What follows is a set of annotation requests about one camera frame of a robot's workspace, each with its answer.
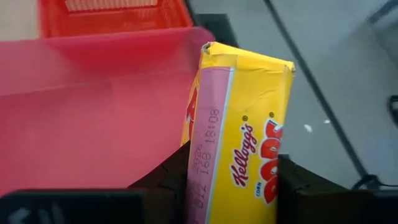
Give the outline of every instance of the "pink plastic bin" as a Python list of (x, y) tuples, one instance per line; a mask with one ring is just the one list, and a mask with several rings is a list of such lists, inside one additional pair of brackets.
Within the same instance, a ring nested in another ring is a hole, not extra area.
[(179, 148), (199, 28), (0, 42), (0, 195), (127, 187)]

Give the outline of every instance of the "yellow cereal box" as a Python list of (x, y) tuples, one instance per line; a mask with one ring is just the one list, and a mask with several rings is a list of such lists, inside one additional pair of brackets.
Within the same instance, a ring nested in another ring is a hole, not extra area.
[(202, 49), (181, 144), (191, 140), (187, 223), (274, 224), (292, 62), (212, 42)]

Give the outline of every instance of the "red plastic basket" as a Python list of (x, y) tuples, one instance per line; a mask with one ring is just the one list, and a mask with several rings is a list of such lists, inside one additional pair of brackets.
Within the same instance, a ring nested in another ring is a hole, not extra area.
[(0, 42), (0, 196), (146, 175), (180, 147), (212, 40), (181, 28)]
[(182, 0), (39, 0), (40, 36), (192, 27)]

